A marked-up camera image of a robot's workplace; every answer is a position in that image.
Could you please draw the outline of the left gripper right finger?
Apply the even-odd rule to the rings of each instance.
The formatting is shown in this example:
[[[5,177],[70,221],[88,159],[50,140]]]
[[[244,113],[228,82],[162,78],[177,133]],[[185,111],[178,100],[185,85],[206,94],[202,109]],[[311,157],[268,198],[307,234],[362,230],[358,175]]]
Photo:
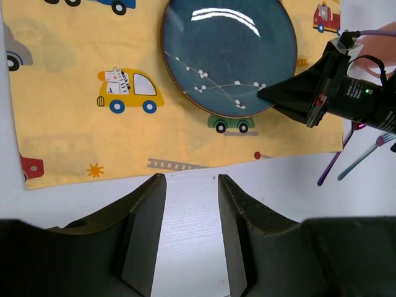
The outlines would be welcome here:
[[[293,221],[218,177],[231,296],[394,296],[395,218]]]

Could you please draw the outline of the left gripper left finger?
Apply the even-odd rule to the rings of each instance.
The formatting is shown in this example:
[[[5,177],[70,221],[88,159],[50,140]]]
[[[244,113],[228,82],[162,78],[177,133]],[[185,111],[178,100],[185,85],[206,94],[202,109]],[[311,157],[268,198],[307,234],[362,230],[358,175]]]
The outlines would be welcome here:
[[[150,296],[166,201],[155,174],[63,228],[1,221],[2,296]]]

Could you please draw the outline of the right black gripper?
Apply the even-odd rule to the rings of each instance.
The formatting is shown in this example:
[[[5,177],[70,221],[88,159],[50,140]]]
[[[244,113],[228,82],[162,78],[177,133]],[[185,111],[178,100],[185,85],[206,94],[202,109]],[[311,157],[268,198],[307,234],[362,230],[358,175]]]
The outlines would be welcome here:
[[[355,60],[338,40],[330,40],[323,56],[308,70],[258,91],[257,96],[288,118],[314,127],[326,113],[395,133],[395,73],[370,55],[381,71],[379,85],[347,75]]]

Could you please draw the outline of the purple metallic spoon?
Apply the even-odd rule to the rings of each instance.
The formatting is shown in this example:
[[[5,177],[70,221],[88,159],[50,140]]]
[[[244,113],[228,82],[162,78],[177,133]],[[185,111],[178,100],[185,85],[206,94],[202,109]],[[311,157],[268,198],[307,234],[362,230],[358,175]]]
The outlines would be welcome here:
[[[322,175],[320,176],[320,178],[317,181],[317,185],[318,186],[322,186],[326,177],[328,176],[328,174],[330,173],[332,167],[334,166],[335,162],[337,161],[338,157],[340,156],[340,154],[343,152],[343,149],[345,148],[345,146],[347,145],[347,143],[350,141],[350,139],[352,138],[353,134],[355,131],[357,130],[361,130],[365,127],[365,124],[361,124],[361,123],[357,123],[357,122],[352,122],[351,123],[351,129],[349,131],[349,133],[346,135],[346,137],[343,140],[343,147],[342,150],[337,152],[333,159],[330,161],[329,165],[327,166],[327,168],[324,170],[324,172],[322,173]]]

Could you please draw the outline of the dark blue ceramic plate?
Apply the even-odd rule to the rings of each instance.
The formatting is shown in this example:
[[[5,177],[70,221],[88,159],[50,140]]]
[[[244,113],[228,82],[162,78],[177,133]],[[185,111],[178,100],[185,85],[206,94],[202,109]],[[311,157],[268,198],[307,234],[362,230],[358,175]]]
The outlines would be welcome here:
[[[224,118],[265,112],[272,104],[259,91],[296,70],[296,34],[280,1],[170,1],[161,49],[182,94]]]

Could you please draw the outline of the yellow car-print placemat cloth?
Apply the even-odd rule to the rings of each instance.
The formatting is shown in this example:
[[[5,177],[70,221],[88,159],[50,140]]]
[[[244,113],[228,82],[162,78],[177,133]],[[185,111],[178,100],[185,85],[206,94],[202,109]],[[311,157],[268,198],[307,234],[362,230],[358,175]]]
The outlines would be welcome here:
[[[309,129],[272,106],[249,118],[224,118],[190,101],[163,59],[169,2],[1,3],[29,189],[341,149],[336,116]],[[296,75],[336,37],[340,3],[280,2],[296,34]]]

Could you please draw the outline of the iridescent metallic fork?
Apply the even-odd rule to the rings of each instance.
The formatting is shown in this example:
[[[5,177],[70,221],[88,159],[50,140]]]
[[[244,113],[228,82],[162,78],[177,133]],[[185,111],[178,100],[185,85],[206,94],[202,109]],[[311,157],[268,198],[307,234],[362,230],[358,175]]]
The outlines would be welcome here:
[[[391,140],[395,140],[395,134],[393,133],[386,132],[378,136],[376,142],[366,152],[364,152],[362,156],[356,159],[350,166],[348,166],[338,175],[337,180],[343,180],[353,169],[355,169],[362,161],[370,156],[370,154],[372,154],[376,149],[382,147],[384,144],[390,142]]]

